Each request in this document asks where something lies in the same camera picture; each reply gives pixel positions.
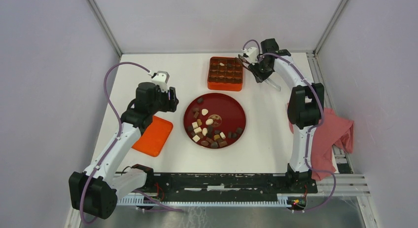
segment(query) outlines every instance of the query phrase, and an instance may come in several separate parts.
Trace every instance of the white table surface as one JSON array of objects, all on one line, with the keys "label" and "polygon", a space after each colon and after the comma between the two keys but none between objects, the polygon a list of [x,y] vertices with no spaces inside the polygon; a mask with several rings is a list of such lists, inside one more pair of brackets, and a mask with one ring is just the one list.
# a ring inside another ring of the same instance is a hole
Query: white table surface
[{"label": "white table surface", "polygon": [[[176,89],[179,104],[175,113],[156,116],[173,123],[174,127],[158,157],[130,149],[118,168],[142,164],[156,172],[179,173],[285,173],[292,154],[293,135],[287,120],[286,104],[291,90],[277,74],[272,77],[282,88],[277,92],[266,83],[256,83],[254,76],[244,73],[240,92],[212,91],[207,88],[209,60],[213,56],[235,57],[237,54],[125,54],[121,62],[135,62],[153,72],[170,74],[169,86]],[[302,73],[312,78],[305,53],[292,57]],[[140,82],[150,81],[146,72],[136,66],[123,65],[118,69],[110,95],[112,103],[122,114],[135,98]],[[220,92],[236,99],[243,107],[247,125],[243,135],[223,149],[210,150],[192,142],[182,122],[187,106],[200,95]],[[94,151],[93,160],[104,149],[117,130],[117,120],[109,105]]]}]

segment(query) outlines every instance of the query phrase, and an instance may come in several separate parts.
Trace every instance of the pink cloth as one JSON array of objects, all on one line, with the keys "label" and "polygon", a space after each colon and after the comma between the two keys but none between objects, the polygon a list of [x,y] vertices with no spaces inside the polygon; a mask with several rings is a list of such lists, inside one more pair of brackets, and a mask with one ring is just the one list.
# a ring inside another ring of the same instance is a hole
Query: pink cloth
[{"label": "pink cloth", "polygon": [[[332,165],[332,145],[336,145],[345,152],[353,151],[353,124],[354,121],[341,118],[335,115],[332,109],[325,108],[325,122],[318,127],[313,136],[311,164],[318,170],[335,172]],[[293,133],[293,126],[290,124],[290,131]],[[328,173],[312,172],[314,180],[322,180],[331,176]]]}]

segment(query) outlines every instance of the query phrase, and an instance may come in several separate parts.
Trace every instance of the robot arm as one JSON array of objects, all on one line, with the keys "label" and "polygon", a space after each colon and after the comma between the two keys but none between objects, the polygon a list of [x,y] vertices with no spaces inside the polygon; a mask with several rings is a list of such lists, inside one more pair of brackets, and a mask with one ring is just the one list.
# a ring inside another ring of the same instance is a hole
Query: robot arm
[{"label": "robot arm", "polygon": [[286,175],[291,183],[309,180],[312,172],[306,164],[305,158],[310,165],[315,129],[312,129],[309,133],[310,141],[308,148],[306,148],[308,129],[313,125],[318,125],[321,116],[319,105],[315,100],[312,100],[314,96],[307,83],[315,89],[322,106],[324,87],[321,83],[313,83],[312,80],[305,78],[294,65],[289,51],[286,49],[280,50],[275,39],[262,41],[261,49],[264,56],[262,59],[261,56],[257,56],[256,48],[252,47],[244,50],[244,57],[250,63],[248,69],[253,73],[256,81],[258,83],[267,82],[280,90],[280,86],[277,86],[269,78],[272,73],[276,72],[292,90],[287,115],[289,121],[293,124],[293,150]]},{"label": "robot arm", "polygon": [[70,196],[74,209],[80,209],[82,192],[89,177],[91,182],[87,185],[83,210],[102,219],[112,214],[118,198],[144,186],[147,173],[143,168],[133,167],[128,173],[115,179],[113,177],[133,144],[152,123],[153,115],[157,112],[175,112],[177,109],[175,88],[167,87],[169,74],[157,72],[150,75],[152,82],[138,85],[135,99],[121,116],[120,136],[116,132],[98,158],[82,173],[73,172],[70,176]]}]

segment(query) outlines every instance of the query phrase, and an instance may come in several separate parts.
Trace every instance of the cable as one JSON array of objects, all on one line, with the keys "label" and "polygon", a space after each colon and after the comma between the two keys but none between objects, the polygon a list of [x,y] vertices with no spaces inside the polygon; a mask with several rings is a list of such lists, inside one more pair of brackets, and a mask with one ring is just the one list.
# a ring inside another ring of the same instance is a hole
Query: cable
[{"label": "cable", "polygon": [[132,169],[131,166],[127,166],[127,167],[125,167],[125,169],[122,170],[122,172],[120,172],[120,174],[123,175],[123,172],[125,172],[125,170],[128,169],[128,168],[131,168]]},{"label": "cable", "polygon": [[159,205],[160,207],[164,207],[166,210],[155,210],[155,211],[171,211],[171,212],[183,212],[183,210],[181,209],[175,209],[169,206],[166,206],[164,204],[162,204],[161,202],[153,199],[152,197],[148,196],[146,193],[142,192],[141,190],[134,190],[134,192],[138,192],[140,194],[142,194],[144,197],[148,198],[151,202]]},{"label": "cable", "polygon": [[302,207],[301,205],[299,205],[299,204],[295,203],[295,205],[296,205],[296,206],[298,206],[298,207],[300,207],[300,208],[302,208],[302,209],[305,209],[305,208],[306,208],[306,206],[307,206],[307,204],[308,204],[308,203],[306,202],[306,203],[305,203],[305,206],[304,206],[304,207]]},{"label": "cable", "polygon": [[83,188],[83,192],[81,193],[81,199],[80,199],[80,217],[81,217],[81,221],[84,224],[91,224],[93,223],[97,217],[93,218],[91,221],[87,221],[86,218],[84,217],[84,198],[86,197],[86,192],[87,192],[87,188],[94,176],[94,174],[96,173],[96,171],[98,170],[97,168],[100,167],[100,165],[102,164],[102,162],[104,161],[104,159],[106,158],[106,156],[109,154],[110,150],[112,150],[113,146],[115,146],[116,142],[118,141],[117,138],[120,137],[120,134],[122,133],[122,121],[120,120],[119,114],[117,113],[115,106],[113,106],[112,102],[110,101],[110,97],[109,97],[109,93],[107,92],[107,78],[109,77],[109,74],[112,70],[114,70],[116,67],[120,66],[120,65],[124,65],[124,64],[131,64],[131,65],[135,65],[137,67],[140,67],[142,69],[144,69],[147,73],[150,73],[150,70],[148,70],[146,67],[133,63],[133,62],[121,62],[118,64],[113,65],[106,73],[106,75],[104,76],[104,81],[103,81],[103,88],[104,88],[104,95],[106,96],[107,102],[109,103],[110,107],[112,108],[113,112],[116,115],[116,118],[118,120],[118,125],[119,125],[119,129],[118,129],[118,133],[115,137],[115,139],[113,140],[113,142],[110,144],[109,148],[104,152],[103,156],[99,159],[99,161],[97,162],[96,166],[94,167],[93,171],[91,172],[89,178],[86,181],[86,184],[84,185]]},{"label": "cable", "polygon": [[163,196],[162,196],[162,197],[161,197],[161,199],[160,199],[160,201],[162,202],[162,201],[163,201],[163,199],[164,199],[164,190],[163,190],[163,188],[162,188],[162,187],[160,187],[160,186],[158,185],[158,183],[155,183],[155,185],[157,186],[157,197],[160,195],[159,190],[161,190],[161,193],[163,194]]},{"label": "cable", "polygon": [[308,187],[305,185],[305,194],[303,195],[302,199],[305,199],[308,195]]},{"label": "cable", "polygon": [[311,92],[312,92],[312,94],[313,94],[313,96],[314,96],[314,98],[315,98],[315,100],[316,100],[316,103],[317,103],[317,104],[318,104],[318,106],[319,106],[319,112],[321,113],[321,121],[319,122],[319,124],[314,125],[314,126],[312,126],[312,127],[310,127],[310,128],[308,129],[308,136],[307,136],[307,138],[306,138],[306,149],[305,149],[305,163],[306,163],[306,166],[307,166],[310,170],[315,171],[316,173],[327,173],[327,174],[330,174],[330,175],[332,176],[332,178],[334,179],[334,186],[332,187],[331,193],[329,194],[329,196],[327,197],[327,199],[326,199],[323,203],[321,203],[320,205],[315,206],[315,207],[313,207],[313,208],[309,208],[309,209],[307,209],[307,210],[304,210],[303,212],[308,212],[308,211],[316,210],[316,209],[318,209],[318,208],[322,207],[323,205],[325,205],[325,204],[327,204],[327,203],[329,202],[329,200],[331,199],[332,195],[333,195],[333,194],[334,194],[334,192],[335,192],[335,188],[337,187],[337,178],[335,177],[335,174],[334,174],[333,172],[328,171],[328,170],[317,170],[317,169],[314,169],[314,168],[312,168],[312,167],[309,165],[309,162],[308,162],[309,139],[311,138],[311,134],[310,134],[310,132],[311,132],[314,128],[320,127],[320,126],[324,123],[324,121],[325,121],[325,114],[324,114],[324,110],[323,110],[323,108],[322,108],[321,101],[319,100],[319,97],[318,97],[318,95],[316,94],[316,92],[315,92],[314,88],[311,86],[311,84],[310,84],[308,81],[306,81],[306,80],[305,80],[305,78],[303,77],[302,73],[298,70],[298,68],[297,68],[294,64],[292,64],[292,63],[291,63],[290,61],[288,61],[287,59],[285,59],[285,58],[283,58],[283,57],[281,57],[281,56],[279,56],[279,55],[277,55],[277,54],[273,54],[273,53],[264,53],[264,54],[263,54],[263,55],[261,55],[261,56],[260,56],[260,58],[258,59],[258,63],[260,63],[266,55],[271,55],[271,56],[274,56],[274,57],[276,57],[276,58],[278,58],[278,59],[280,59],[280,60],[284,61],[285,63],[287,63],[289,66],[291,66],[291,67],[295,70],[295,72],[297,73],[297,75],[299,75],[299,77],[301,78],[301,80],[303,81],[303,83],[305,83],[305,84],[309,87],[309,89],[311,90]]},{"label": "cable", "polygon": [[254,40],[254,39],[250,39],[249,41],[247,41],[247,42],[244,44],[244,46],[243,46],[243,50],[245,49],[246,45],[247,45],[248,43],[250,43],[251,41],[253,41],[253,42],[255,42],[255,43],[257,44],[258,54],[260,55],[260,54],[261,54],[260,44],[258,43],[258,41]]}]

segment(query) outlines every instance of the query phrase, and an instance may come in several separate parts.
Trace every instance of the red round tray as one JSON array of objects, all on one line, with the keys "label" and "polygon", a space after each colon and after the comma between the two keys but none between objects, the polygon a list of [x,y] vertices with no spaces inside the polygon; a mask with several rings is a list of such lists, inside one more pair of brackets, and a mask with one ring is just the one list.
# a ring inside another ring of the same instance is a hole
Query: red round tray
[{"label": "red round tray", "polygon": [[[198,99],[203,98],[202,103],[197,103]],[[194,108],[199,108],[199,116],[197,118],[194,118]],[[202,115],[202,109],[207,109],[209,113],[206,116]],[[190,132],[187,130],[187,127],[192,125],[193,122],[196,122],[197,119],[200,119],[202,121],[202,126],[200,126],[202,129],[207,127],[206,120],[212,118],[214,123],[213,126],[213,132],[212,132],[212,140],[213,136],[215,135],[215,130],[219,130],[223,132],[226,136],[225,141],[228,145],[224,147],[218,147],[225,148],[229,145],[232,145],[234,142],[236,142],[241,135],[237,134],[238,137],[228,138],[228,133],[232,132],[235,133],[237,128],[242,128],[243,131],[245,130],[245,124],[246,124],[246,118],[245,113],[241,105],[232,97],[227,96],[225,94],[220,93],[209,93],[203,96],[200,96],[196,98],[194,101],[190,103],[190,105],[187,107],[186,112],[184,113],[184,130],[186,131],[188,137],[190,140],[193,141],[192,136]],[[206,137],[199,140],[196,144],[198,144],[201,147],[210,148],[210,144],[208,146],[203,146],[200,144],[201,141],[206,140]]]}]

